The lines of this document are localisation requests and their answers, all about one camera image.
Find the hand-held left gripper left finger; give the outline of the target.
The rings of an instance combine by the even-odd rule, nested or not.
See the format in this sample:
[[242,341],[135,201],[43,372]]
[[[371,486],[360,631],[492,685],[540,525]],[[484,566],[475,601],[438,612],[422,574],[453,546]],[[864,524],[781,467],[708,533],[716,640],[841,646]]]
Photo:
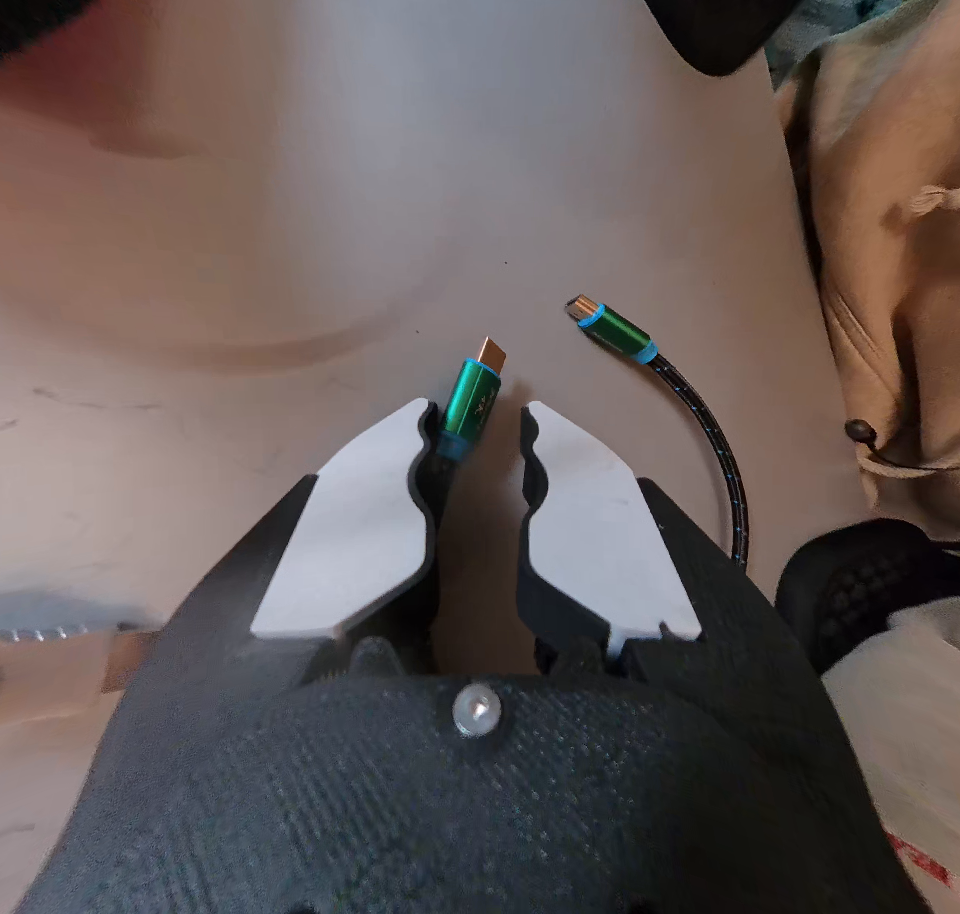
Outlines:
[[424,582],[436,554],[439,408],[404,404],[317,472],[249,632],[340,640]]

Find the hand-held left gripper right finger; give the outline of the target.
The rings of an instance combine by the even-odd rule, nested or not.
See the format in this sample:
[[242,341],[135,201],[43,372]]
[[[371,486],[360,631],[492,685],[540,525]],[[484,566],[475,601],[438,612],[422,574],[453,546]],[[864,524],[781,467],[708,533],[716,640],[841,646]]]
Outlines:
[[695,644],[703,626],[639,479],[542,401],[522,408],[517,612],[547,657],[578,644]]

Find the person's beige hoodie torso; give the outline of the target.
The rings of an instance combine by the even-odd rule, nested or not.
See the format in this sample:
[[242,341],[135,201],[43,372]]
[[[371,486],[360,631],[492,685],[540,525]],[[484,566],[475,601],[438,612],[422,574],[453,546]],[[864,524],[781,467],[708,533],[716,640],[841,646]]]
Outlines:
[[820,252],[822,313],[877,509],[959,517],[959,0],[908,0],[806,57],[776,94]]

